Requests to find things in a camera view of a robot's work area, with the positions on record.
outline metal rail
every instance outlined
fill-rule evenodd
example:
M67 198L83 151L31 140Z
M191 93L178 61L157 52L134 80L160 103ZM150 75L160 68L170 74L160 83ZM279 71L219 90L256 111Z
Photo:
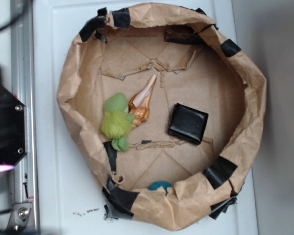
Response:
M13 194L16 204L31 207L25 231L39 231L32 0L11 0L10 2L11 17L22 11L28 4L25 14L11 27L12 93L26 106L25 135L27 152L27 155L15 168Z

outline blue ball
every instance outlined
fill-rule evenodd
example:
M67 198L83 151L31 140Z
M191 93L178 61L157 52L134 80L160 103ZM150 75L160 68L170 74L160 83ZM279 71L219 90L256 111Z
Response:
M160 187L163 187L165 189L165 191L168 193L167 188L173 187L173 185L167 181L157 181L157 182L153 183L152 185L150 185L148 189L151 191L155 191Z

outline black wallet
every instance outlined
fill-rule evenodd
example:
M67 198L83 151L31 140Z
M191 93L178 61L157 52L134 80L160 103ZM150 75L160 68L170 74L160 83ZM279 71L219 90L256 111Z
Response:
M204 136L207 120L207 113L177 103L174 106L168 134L199 145Z

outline conch shell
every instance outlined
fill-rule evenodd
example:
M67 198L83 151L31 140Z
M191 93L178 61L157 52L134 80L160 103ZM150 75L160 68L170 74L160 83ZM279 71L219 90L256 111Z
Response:
M133 121L133 128L139 126L142 122L147 121L150 113L150 99L153 88L156 84L157 76L153 75L149 80L148 84L140 92L135 94L129 101L128 106L130 114L135 115Z

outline green fuzzy toy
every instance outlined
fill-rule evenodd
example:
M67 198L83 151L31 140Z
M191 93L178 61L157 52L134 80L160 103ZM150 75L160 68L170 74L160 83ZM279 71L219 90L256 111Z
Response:
M128 100L123 93L116 93L104 103L104 117L101 131L112 139L112 147L117 151L129 150L126 136L132 129L133 114L128 111Z

